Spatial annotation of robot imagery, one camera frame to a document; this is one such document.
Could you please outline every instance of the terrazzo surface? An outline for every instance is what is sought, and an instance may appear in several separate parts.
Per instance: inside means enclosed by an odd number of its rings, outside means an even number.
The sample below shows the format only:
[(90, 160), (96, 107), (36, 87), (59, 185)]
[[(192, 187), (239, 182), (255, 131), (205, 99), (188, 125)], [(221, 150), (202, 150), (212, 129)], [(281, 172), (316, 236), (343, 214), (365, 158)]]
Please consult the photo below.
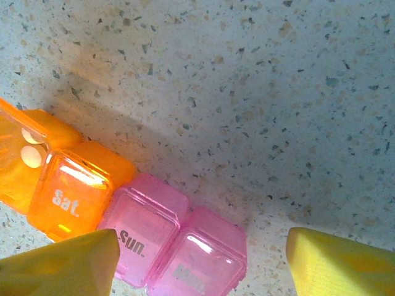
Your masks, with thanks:
[[(395, 250), (394, 18), (385, 0), (1, 1), (0, 96), (244, 227), (230, 295), (293, 296), (290, 227)], [(0, 203), (0, 257), (48, 242)]]

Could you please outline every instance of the white pill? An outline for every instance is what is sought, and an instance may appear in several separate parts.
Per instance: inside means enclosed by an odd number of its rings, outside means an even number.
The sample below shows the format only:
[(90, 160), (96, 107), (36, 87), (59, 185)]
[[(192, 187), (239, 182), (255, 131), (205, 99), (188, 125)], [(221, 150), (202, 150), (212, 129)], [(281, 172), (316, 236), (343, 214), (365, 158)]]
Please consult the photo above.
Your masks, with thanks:
[(25, 146), (20, 151), (23, 162), (31, 168), (38, 168), (44, 165), (47, 152), (41, 145)]
[(22, 136), (26, 140), (26, 142), (30, 144), (42, 144), (44, 142), (44, 141), (38, 141), (37, 138), (34, 137), (34, 135), (29, 133), (24, 128), (22, 128)]

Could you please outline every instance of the pill organizer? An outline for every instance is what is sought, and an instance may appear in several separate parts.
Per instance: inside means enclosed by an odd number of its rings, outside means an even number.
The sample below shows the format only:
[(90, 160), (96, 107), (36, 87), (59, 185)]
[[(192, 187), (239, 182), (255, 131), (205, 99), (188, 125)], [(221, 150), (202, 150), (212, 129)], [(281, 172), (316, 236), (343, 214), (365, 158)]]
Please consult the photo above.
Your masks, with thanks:
[(48, 152), (82, 140), (47, 112), (18, 110), (0, 98), (0, 200), (26, 214)]
[(27, 213), (28, 222), (54, 241), (94, 231), (114, 190), (134, 166), (94, 141), (48, 154)]
[(118, 189), (99, 225), (117, 231), (121, 254), (115, 276), (144, 287), (184, 222), (188, 198), (149, 174)]
[(197, 208), (148, 283), (150, 296), (226, 296), (246, 275), (245, 232)]

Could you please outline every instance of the speckled countertop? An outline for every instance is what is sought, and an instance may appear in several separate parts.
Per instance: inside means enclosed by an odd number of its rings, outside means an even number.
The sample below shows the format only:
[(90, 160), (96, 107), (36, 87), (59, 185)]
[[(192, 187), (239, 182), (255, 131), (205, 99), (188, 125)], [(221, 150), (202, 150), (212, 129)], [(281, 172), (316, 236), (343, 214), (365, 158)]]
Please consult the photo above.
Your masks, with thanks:
[[(296, 294), (293, 226), (394, 250), (395, 1), (18, 0), (0, 19), (0, 96), (246, 228), (231, 295)], [(0, 203), (0, 257), (48, 242)]]

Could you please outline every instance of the pink pill box compartment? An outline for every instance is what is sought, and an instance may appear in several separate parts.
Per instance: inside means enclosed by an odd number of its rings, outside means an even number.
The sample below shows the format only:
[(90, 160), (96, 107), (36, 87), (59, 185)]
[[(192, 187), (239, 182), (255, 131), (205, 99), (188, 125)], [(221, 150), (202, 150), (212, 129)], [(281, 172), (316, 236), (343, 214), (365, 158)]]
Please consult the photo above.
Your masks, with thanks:
[(246, 275), (245, 232), (198, 208), (181, 229), (158, 273), (150, 296), (226, 296)]
[(98, 229), (117, 231), (121, 254), (115, 277), (144, 287), (179, 233), (188, 198), (149, 174), (117, 189)]

